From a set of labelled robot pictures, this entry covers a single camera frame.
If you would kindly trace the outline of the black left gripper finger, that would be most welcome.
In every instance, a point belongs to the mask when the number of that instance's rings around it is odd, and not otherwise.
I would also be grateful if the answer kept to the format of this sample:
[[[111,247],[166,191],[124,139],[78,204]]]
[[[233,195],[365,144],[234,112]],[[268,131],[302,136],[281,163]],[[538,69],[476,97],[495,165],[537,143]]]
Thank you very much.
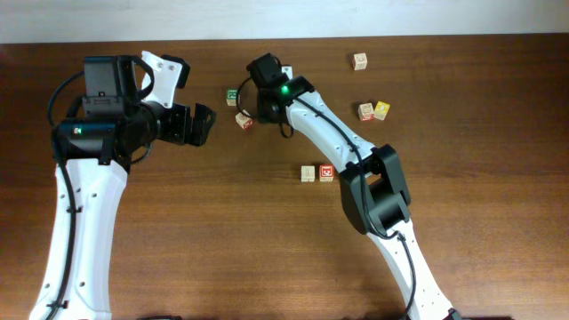
[[[186,136],[186,142],[196,147],[203,146],[215,123],[216,116],[217,114],[212,109],[197,103],[194,116],[191,117],[191,130]]]
[[[184,88],[186,86],[186,82],[187,82],[188,75],[190,72],[190,65],[183,58],[180,58],[180,57],[174,57],[171,55],[163,54],[163,55],[161,55],[161,58],[163,60],[168,60],[170,62],[176,62],[176,63],[181,64],[180,75],[178,76],[176,87],[177,88]]]

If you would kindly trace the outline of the wooden block letter I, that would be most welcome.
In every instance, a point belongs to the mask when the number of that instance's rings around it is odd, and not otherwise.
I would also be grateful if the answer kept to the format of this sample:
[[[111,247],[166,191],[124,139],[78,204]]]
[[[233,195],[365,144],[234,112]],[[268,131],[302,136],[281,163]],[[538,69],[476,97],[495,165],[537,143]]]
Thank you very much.
[[[314,165],[303,165],[301,167],[301,182],[314,182],[316,179],[316,167]]]

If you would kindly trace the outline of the wooden block red E face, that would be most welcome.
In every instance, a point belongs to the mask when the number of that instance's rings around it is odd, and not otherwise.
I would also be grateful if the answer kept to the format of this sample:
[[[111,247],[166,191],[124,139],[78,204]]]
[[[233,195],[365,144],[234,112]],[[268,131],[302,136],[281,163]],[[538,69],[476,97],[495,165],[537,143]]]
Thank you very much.
[[[335,169],[331,164],[321,164],[319,166],[319,180],[321,182],[332,182],[334,174]]]

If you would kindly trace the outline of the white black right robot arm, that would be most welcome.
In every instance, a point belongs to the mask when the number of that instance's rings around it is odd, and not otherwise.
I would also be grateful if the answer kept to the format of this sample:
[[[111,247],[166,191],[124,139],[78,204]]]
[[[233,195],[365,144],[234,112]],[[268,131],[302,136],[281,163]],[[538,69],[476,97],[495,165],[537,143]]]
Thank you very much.
[[[381,252],[405,302],[406,319],[458,319],[422,255],[414,234],[411,196],[398,153],[349,129],[305,77],[289,77],[266,53],[246,68],[258,90],[255,118],[305,135],[339,174],[342,209],[354,229]]]

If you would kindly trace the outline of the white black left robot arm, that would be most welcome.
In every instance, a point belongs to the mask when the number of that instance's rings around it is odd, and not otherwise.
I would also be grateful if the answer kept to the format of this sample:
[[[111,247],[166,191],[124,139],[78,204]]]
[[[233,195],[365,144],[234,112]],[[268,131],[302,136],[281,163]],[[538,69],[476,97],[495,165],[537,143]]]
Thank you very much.
[[[205,144],[216,114],[174,100],[189,64],[170,55],[84,59],[85,92],[52,124],[57,205],[32,319],[109,319],[108,276],[116,214],[139,149],[155,141]]]

